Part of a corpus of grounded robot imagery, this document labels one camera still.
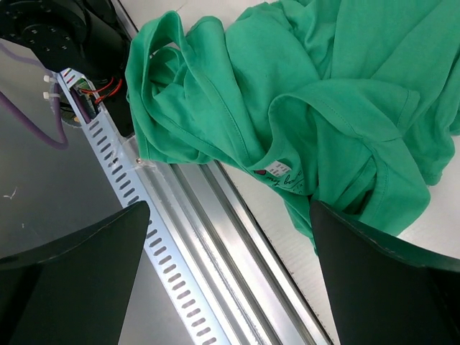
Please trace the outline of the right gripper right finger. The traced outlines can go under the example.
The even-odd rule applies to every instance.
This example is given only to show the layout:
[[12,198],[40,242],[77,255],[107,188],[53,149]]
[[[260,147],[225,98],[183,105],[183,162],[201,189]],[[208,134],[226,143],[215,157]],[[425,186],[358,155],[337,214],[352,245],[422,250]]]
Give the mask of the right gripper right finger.
[[314,201],[310,219],[341,344],[458,344],[459,260]]

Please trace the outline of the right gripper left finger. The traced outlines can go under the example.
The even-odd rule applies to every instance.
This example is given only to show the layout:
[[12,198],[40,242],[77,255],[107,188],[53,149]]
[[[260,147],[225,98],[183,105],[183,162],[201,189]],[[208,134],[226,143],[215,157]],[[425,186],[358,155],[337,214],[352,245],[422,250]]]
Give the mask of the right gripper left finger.
[[2,344],[117,344],[142,255],[141,210],[1,258]]

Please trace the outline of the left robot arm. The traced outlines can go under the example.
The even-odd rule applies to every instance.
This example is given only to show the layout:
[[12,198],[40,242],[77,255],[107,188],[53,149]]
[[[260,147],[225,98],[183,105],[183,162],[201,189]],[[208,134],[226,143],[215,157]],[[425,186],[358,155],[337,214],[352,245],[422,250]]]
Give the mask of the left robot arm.
[[2,1],[1,38],[29,48],[45,68],[71,68],[103,91],[119,133],[134,132],[125,99],[130,39],[112,1]]

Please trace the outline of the green tank top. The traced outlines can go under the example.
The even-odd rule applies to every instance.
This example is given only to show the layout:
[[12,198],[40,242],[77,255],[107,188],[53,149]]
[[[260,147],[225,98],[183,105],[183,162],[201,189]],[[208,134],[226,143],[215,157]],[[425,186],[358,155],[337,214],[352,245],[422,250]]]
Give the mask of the green tank top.
[[313,201],[398,235],[455,153],[459,3],[276,1],[189,30],[169,11],[125,78],[143,160],[242,170],[305,236]]

